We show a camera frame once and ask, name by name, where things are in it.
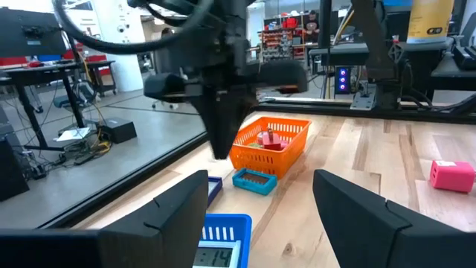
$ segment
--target orange basket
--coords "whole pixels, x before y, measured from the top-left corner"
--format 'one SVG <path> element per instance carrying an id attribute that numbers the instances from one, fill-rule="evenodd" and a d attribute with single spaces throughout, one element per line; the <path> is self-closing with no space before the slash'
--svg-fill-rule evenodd
<path id="1" fill-rule="evenodd" d="M 284 177 L 306 146 L 307 131 L 311 121 L 287 118 L 261 117 L 240 130 L 230 152 L 234 168 L 249 168 L 255 171 Z M 257 135 L 271 128 L 288 146 L 281 151 L 247 146 L 257 142 Z"/>

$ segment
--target blue tray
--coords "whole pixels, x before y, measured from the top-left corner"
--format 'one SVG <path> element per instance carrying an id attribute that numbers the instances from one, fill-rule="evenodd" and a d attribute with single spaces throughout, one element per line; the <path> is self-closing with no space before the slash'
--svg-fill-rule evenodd
<path id="1" fill-rule="evenodd" d="M 213 230 L 212 232 L 215 232 L 216 228 L 218 228 L 221 242 L 241 240 L 242 245 L 239 249 L 238 267 L 248 267 L 251 244 L 251 217 L 247 214 L 206 214 L 202 233 L 207 234 L 209 228 Z M 214 235 L 213 238 L 210 239 L 208 236 L 203 237 L 202 235 L 200 241 L 215 241 L 216 237 L 217 236 Z"/>
<path id="2" fill-rule="evenodd" d="M 222 181 L 222 178 L 220 178 L 220 177 L 209 176 L 208 181 L 209 182 L 216 182 L 216 187 L 211 192 L 208 192 L 208 205 L 207 205 L 207 207 L 210 206 L 210 204 L 213 202 L 213 200 L 215 199 L 218 192 L 220 192 L 220 190 L 222 190 L 222 187 L 223 187 L 223 181 Z"/>
<path id="3" fill-rule="evenodd" d="M 243 179 L 243 176 L 247 173 L 266 178 L 268 181 L 265 184 L 260 184 L 257 182 L 252 182 L 248 179 Z M 243 168 L 233 175 L 233 185 L 258 194 L 268 195 L 271 191 L 273 191 L 274 187 L 276 187 L 277 177 L 276 175 L 268 175 Z"/>

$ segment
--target blue plastic container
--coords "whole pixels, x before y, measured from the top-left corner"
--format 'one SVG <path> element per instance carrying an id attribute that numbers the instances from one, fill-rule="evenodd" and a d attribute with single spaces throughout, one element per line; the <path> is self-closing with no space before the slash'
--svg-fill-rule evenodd
<path id="1" fill-rule="evenodd" d="M 216 235 L 213 239 L 208 237 L 209 229 L 215 233 L 217 228 L 220 232 L 221 242 L 233 242 L 241 240 L 241 248 L 239 249 L 238 267 L 248 267 L 248 257 L 250 255 L 251 244 L 251 217 L 247 214 L 206 214 L 203 234 L 206 237 L 200 238 L 201 241 L 218 241 Z"/>
<path id="2" fill-rule="evenodd" d="M 260 184 L 257 182 L 252 182 L 248 179 L 243 179 L 243 176 L 247 173 L 266 178 L 268 181 L 265 184 Z M 268 195 L 271 191 L 273 191 L 274 187 L 276 187 L 277 177 L 276 175 L 264 174 L 254 170 L 242 168 L 233 175 L 233 185 L 258 194 Z"/>

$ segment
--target blue basket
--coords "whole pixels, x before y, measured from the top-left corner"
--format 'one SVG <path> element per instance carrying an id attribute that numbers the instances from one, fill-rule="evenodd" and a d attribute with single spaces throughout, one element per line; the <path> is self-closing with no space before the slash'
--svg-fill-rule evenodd
<path id="1" fill-rule="evenodd" d="M 215 234 L 213 239 L 209 237 L 210 230 Z M 238 267 L 248 267 L 251 243 L 251 217 L 247 214 L 206 214 L 205 226 L 202 231 L 200 241 L 231 242 L 241 240 L 242 245 L 239 249 Z"/>

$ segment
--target concrete floor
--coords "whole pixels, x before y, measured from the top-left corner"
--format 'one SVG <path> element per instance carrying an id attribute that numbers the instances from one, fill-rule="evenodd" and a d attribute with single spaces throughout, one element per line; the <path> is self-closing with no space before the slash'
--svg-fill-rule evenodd
<path id="1" fill-rule="evenodd" d="M 58 90 L 57 95 L 60 94 L 65 94 L 64 89 Z M 45 110 L 37 114 L 40 123 L 46 116 L 53 96 L 52 91 L 40 94 Z M 20 116 L 26 118 L 22 107 L 18 105 L 19 116 L 13 99 L 8 103 L 12 106 L 5 101 L 1 105 L 21 144 L 25 144 L 33 135 L 33 130 L 29 128 L 28 122 L 22 125 L 20 121 Z M 0 228 L 35 228 L 205 130 L 191 106 L 181 105 L 175 112 L 159 104 L 154 111 L 151 104 L 152 100 L 142 96 L 142 91 L 116 96 L 109 93 L 100 102 L 101 113 L 105 118 L 119 117 L 133 121 L 138 137 L 115 144 L 109 153 L 99 159 L 81 166 L 61 167 L 51 171 L 46 179 L 29 181 L 28 192 L 0 202 Z M 83 111 L 83 116 L 87 119 L 99 118 L 94 107 Z M 57 137 L 57 131 L 73 121 L 70 112 L 52 106 L 42 125 L 45 137 Z M 42 156 L 53 161 L 58 154 L 42 151 Z"/>

